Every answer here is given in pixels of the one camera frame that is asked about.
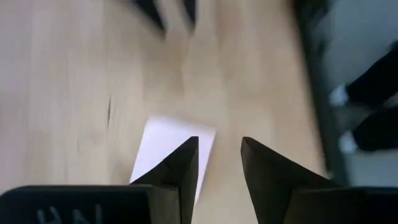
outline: white sneaker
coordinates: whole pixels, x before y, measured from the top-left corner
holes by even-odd
[[[339,139],[338,139],[338,146],[343,153],[352,154],[357,152],[359,147],[355,142],[353,133],[351,131],[345,132]]]
[[[344,106],[349,100],[346,85],[340,85],[329,94],[329,103],[332,106]]]

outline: light wood surface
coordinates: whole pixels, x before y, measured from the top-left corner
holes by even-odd
[[[162,40],[127,1],[0,0],[0,191],[127,184],[151,114],[217,129],[194,223],[256,223],[243,136],[324,174],[287,3],[199,0],[189,34],[176,2]]]

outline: black object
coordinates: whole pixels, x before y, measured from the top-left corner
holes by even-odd
[[[181,0],[186,15],[189,18],[192,29],[196,26],[196,0]],[[165,34],[166,26],[162,20],[162,16],[156,6],[155,0],[132,0],[139,10],[150,19],[150,21]]]
[[[398,222],[397,189],[342,188],[247,137],[241,155],[260,224]]]
[[[0,197],[0,223],[183,223],[192,219],[198,138],[126,186],[29,186]]]

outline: person's leg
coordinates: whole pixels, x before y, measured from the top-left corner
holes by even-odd
[[[346,92],[350,102],[380,108],[398,92],[398,48],[391,50],[347,85]]]
[[[364,151],[398,149],[398,106],[370,115],[352,131],[352,136]]]

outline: black plastic part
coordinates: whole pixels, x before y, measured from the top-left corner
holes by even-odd
[[[341,188],[247,137],[241,154],[260,224],[398,222],[398,189]]]
[[[198,183],[199,138],[191,137],[158,166],[132,184],[177,186],[180,192],[181,223],[191,223]]]
[[[198,138],[124,186],[28,186],[0,196],[0,223],[191,223]]]
[[[293,189],[336,187],[256,140],[242,140],[244,177],[259,223],[282,223]]]

